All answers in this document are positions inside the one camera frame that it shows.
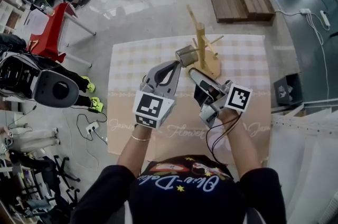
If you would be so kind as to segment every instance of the yellow sneaker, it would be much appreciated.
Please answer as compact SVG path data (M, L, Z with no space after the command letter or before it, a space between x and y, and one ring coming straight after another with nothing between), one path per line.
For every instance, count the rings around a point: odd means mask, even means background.
M88 77L85 77L85 76L83 76L82 78L88 80L88 82L89 82L88 85L87 85L87 90L89 92L94 92L95 91L95 85L90 82L90 79Z
M91 107L92 109L97 110L98 112L102 112L104 105L100 102L100 98L98 97L91 97Z

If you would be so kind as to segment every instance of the wooden stand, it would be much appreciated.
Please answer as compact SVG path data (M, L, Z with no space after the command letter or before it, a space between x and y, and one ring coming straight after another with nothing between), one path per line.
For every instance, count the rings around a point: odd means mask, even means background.
M211 79L216 79L221 75L221 62L217 58L217 53L215 53L212 44L216 43L218 40L223 38L223 36L218 37L216 40L210 42L205 37L205 29L204 25L201 22L197 22L194 13L191 11L190 6L186 6L191 19L195 25L196 28L196 40L193 38L193 43L198 50L198 56L199 60L187 67L187 69L196 68L199 71L203 72L206 76L208 76Z

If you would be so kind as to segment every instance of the checkered tablecloth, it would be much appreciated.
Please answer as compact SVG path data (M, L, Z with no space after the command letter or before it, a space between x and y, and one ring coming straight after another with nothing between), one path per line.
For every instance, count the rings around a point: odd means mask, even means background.
M209 34L212 41L221 35ZM175 51L193 45L195 35L158 38L114 45L112 50L109 92L136 91L144 75L165 61L175 60ZM219 83L230 79L253 90L269 90L269 71L261 35L225 35L213 44L221 61ZM176 92L191 92L194 83L182 69Z
M220 35L207 35L209 41ZM175 60L175 51L192 44L195 36L179 36L114 45L112 50L108 88L108 151L120 154L128 142L135 125L132 109L135 93L142 78L152 67ZM258 150L260 159L269 152L270 139L270 80L261 35L225 35L214 45L221 61L220 84L230 79L234 83L253 89L242 123ZM164 160L185 154L212 157L205 142L208 131L199 118L200 107L193 98L195 85L182 69L176 90L176 106L160 129L154 130L146 159ZM208 135L208 143L222 134L215 128ZM223 163L233 163L227 138L215 148Z

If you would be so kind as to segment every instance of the gold bracelet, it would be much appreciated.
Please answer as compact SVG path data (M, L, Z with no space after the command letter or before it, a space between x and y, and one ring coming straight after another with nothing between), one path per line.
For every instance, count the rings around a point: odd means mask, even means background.
M132 138L139 141L139 142L147 142L147 141L150 141L150 139L151 139L151 137L148 138L148 139L140 139L140 138L134 137L133 134L132 134Z

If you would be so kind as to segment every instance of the floor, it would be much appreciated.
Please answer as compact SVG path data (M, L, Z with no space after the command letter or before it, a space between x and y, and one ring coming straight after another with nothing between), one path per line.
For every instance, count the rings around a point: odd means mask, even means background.
M329 99L338 97L338 67L336 58L338 57L337 38L327 40L328 36L336 32L338 28L338 16L335 14L338 8L336 0L276 0L279 8L287 13L298 12L301 8L309 8L313 13L319 15L320 10L327 13L331 24L329 32L323 30L319 21L315 24L320 28L319 32L324 39L324 51L328 72L328 84L330 88ZM324 100L327 98L327 86L325 78L325 63L323 53L318 39L307 24L305 17L295 15L285 17L289 28L299 67L301 69L303 94L305 101Z
M186 11L190 4L196 18L205 24L208 34L259 34L265 35L265 46L271 83L283 75L299 70L295 50L286 23L277 16L272 26L267 24L217 24L210 0L91 0L84 8L77 10L79 18L93 30L91 36L74 24L69 24L64 37L66 52L92 62L90 69L65 60L63 65L80 75L88 76L97 89L93 94L107 103L108 77L112 45L135 40L194 34L190 16ZM271 91L271 105L276 106ZM24 111L30 111L33 102L24 104ZM82 110L71 108L54 109L38 105L28 114L29 125L34 129L59 129L61 145L46 148L49 156L59 154L70 158L67 169L81 179L74 186L80 189L80 196L92 185L100 171L107 165L115 164L117 156L108 154L106 144L97 136L86 142L80 136L76 121ZM103 119L103 115L84 111L88 119ZM88 125L83 116L78 125L85 133ZM100 124L98 133L106 138L107 127Z

